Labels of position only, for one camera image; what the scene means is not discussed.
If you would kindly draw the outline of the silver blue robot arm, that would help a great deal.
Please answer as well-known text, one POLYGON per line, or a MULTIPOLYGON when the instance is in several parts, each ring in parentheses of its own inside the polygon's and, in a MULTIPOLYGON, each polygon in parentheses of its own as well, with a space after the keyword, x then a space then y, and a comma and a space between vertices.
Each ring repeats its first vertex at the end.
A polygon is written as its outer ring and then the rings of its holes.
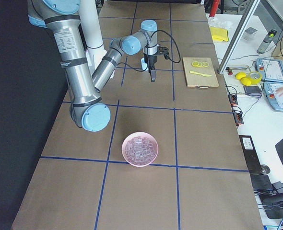
POLYGON ((98 132, 108 125, 111 113, 101 103, 100 92, 123 55, 143 51, 151 80, 155 81, 155 21, 143 21, 140 30, 113 39, 105 50, 93 0, 30 0, 28 17, 32 25, 47 28, 54 35, 70 91, 71 118, 78 127, 98 132))

